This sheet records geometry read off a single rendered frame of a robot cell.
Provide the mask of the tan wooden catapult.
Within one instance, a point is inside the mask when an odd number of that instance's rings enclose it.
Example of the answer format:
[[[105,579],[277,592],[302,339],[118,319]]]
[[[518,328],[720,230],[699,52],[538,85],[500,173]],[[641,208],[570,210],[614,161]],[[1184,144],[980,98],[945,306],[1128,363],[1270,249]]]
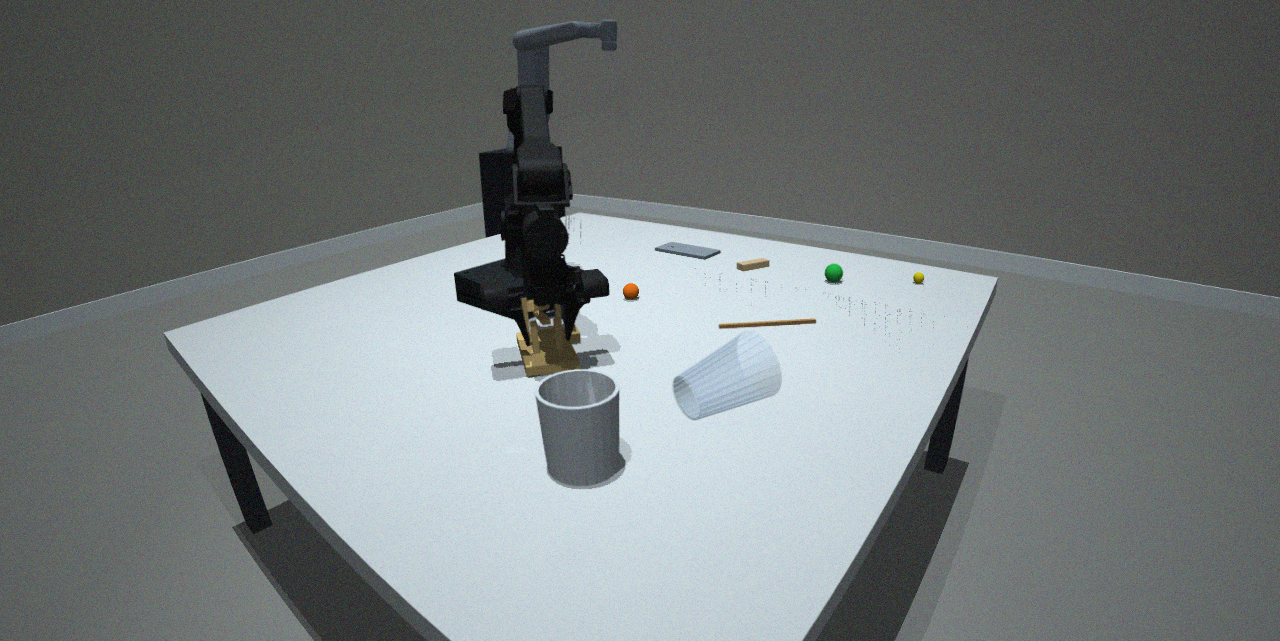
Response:
[[[524,340],[521,331],[516,331],[516,336],[526,375],[531,377],[580,368],[579,354],[572,345],[572,342],[580,342],[579,328],[573,325],[571,340],[567,342],[566,331],[562,326],[562,319],[564,321],[564,305],[554,305],[556,312],[543,313],[541,310],[550,310],[550,305],[536,307],[532,299],[527,299],[526,302],[526,296],[521,299],[526,325],[527,328],[530,325],[530,345]],[[549,317],[556,317],[553,319],[554,328],[538,328],[536,321],[529,321],[529,312],[532,312],[532,316],[543,326],[550,325]]]

